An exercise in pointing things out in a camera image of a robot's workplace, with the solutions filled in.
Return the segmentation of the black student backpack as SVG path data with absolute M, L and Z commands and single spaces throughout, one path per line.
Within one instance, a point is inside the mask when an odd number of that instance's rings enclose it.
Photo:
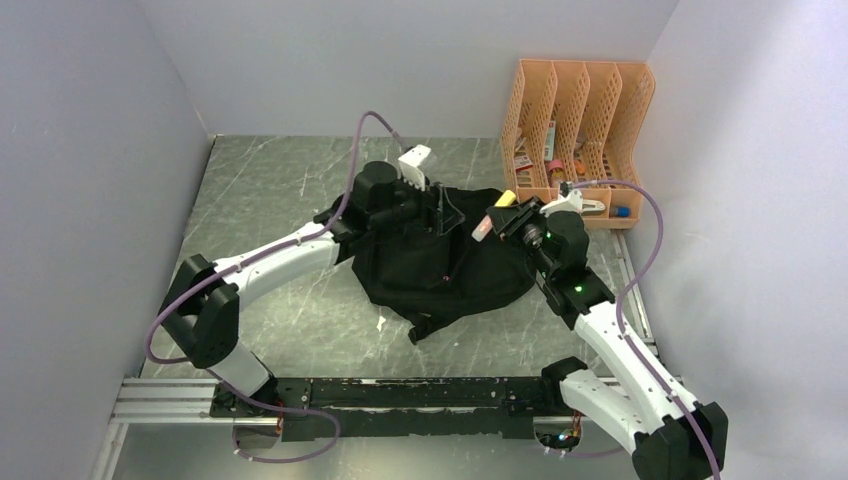
M 472 237 L 501 191 L 448 188 L 465 221 L 443 236 L 409 225 L 351 242 L 334 238 L 340 246 L 338 260 L 353 261 L 352 270 L 370 302 L 411 323 L 412 343 L 462 317 L 506 307 L 534 285 L 530 259 L 519 248 L 494 235 L 480 242 Z M 335 199 L 316 221 L 327 223 L 346 204 Z

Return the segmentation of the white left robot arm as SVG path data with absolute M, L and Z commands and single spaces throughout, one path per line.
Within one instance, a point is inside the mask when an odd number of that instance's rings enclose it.
M 370 162 L 331 207 L 295 232 L 240 255 L 185 260 L 155 324 L 165 328 L 185 361 L 237 390 L 237 403 L 249 414 L 264 415 L 275 406 L 276 380 L 240 342 L 241 312 L 294 279 L 364 251 L 379 236 L 450 232 L 465 219 L 457 194 L 406 164 Z

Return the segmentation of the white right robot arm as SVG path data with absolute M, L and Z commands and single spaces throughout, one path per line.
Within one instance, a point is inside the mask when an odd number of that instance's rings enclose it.
M 579 213 L 538 200 L 487 214 L 492 233 L 532 262 L 550 309 L 601 358 L 619 384 L 613 389 L 570 358 L 543 371 L 542 406 L 588 416 L 626 451 L 641 479 L 718 479 L 728 417 L 699 401 L 648 349 L 623 317 L 610 288 L 588 265 L 589 235 Z

